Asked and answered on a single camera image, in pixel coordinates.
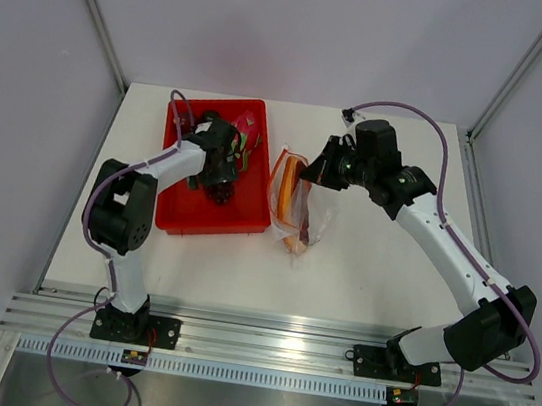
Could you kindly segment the dark red grape bunch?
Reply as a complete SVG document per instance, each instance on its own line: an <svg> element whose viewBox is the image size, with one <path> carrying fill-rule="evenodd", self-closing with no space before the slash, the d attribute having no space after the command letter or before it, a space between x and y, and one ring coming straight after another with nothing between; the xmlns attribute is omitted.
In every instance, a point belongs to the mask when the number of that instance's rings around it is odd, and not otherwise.
<svg viewBox="0 0 542 406"><path fill-rule="evenodd" d="M234 195L235 186L233 182L221 182L205 188L207 197L217 205L225 205Z"/></svg>

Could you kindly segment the clear orange zip top bag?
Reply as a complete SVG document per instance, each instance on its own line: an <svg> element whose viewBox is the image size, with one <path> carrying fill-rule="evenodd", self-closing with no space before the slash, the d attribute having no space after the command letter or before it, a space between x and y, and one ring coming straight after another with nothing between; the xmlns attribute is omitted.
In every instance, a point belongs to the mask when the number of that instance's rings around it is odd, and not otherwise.
<svg viewBox="0 0 542 406"><path fill-rule="evenodd" d="M268 178L269 239L292 264L312 252L335 226L338 207L328 189L301 178L308 159L286 144Z"/></svg>

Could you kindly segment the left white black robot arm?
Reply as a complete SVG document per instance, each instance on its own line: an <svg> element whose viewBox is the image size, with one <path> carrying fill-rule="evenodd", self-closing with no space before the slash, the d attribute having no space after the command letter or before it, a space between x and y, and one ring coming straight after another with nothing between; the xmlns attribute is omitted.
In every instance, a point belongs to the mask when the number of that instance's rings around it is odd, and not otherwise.
<svg viewBox="0 0 542 406"><path fill-rule="evenodd" d="M103 256L109 294L95 309L93 339L172 348L179 325L151 313L141 254L154 220L156 199L180 182L192 189L228 188L239 178L237 127L204 117L189 134L136 164L104 162L81 215L87 244Z"/></svg>

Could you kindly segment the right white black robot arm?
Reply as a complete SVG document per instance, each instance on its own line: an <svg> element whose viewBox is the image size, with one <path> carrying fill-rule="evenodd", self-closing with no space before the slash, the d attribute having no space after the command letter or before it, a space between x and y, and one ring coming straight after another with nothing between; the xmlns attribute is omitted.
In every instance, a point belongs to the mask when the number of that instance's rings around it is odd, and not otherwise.
<svg viewBox="0 0 542 406"><path fill-rule="evenodd" d="M472 372L521 346L537 304L531 289L514 287L488 266L440 208L440 194L428 175L403 163L388 121L363 120L353 128L329 137L301 178L335 191L352 185L367 190L371 201L413 237L462 315L454 324L415 327L391 338L383 351L388 374L404 379L419 367L442 362Z"/></svg>

